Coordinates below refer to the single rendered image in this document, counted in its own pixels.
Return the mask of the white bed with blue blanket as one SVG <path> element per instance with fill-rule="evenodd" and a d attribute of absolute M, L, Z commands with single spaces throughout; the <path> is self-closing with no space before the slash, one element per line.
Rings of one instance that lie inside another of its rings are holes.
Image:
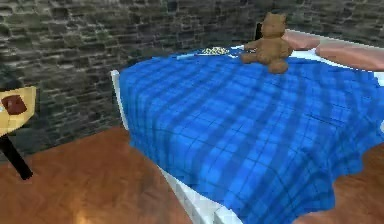
<path fill-rule="evenodd" d="M 198 224 L 292 224 L 333 208 L 334 182 L 384 143 L 384 72 L 295 51 L 274 75 L 225 55 L 174 54 L 112 72 L 132 145 Z"/>

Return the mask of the speckled white flat object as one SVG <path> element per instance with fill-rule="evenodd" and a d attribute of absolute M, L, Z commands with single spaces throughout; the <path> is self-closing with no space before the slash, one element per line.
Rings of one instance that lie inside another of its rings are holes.
<path fill-rule="evenodd" d="M 225 55 L 225 54 L 228 54 L 229 52 L 230 51 L 227 48 L 211 47 L 211 48 L 203 49 L 201 54 L 203 54 L 203 55 Z"/>

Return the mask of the brown teddy bear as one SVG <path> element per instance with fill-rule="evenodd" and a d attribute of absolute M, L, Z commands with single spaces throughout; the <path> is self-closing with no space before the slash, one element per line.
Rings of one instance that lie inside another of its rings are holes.
<path fill-rule="evenodd" d="M 262 21 L 258 40 L 244 45 L 245 53 L 240 55 L 244 64 L 260 63 L 272 74 L 283 74 L 288 70 L 286 59 L 292 54 L 290 44 L 283 39 L 286 30 L 286 15 L 268 12 Z"/>

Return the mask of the pink pillow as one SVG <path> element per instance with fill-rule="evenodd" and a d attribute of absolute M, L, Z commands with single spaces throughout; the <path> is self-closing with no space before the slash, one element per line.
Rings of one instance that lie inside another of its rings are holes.
<path fill-rule="evenodd" d="M 331 62 L 351 68 L 384 72 L 384 50 L 343 43 L 324 43 L 315 53 Z"/>
<path fill-rule="evenodd" d="M 283 39 L 296 51 L 310 50 L 316 48 L 320 44 L 320 39 L 318 37 L 296 31 L 286 31 Z"/>

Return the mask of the yellow table with black leg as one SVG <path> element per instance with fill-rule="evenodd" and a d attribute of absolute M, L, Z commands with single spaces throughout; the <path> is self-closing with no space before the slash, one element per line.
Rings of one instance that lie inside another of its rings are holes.
<path fill-rule="evenodd" d="M 33 172 L 18 153 L 8 135 L 25 125 L 35 114 L 36 94 L 35 86 L 0 91 L 0 151 L 16 169 L 22 180 L 31 178 Z M 20 95 L 27 110 L 19 115 L 9 115 L 1 100 L 10 95 Z"/>

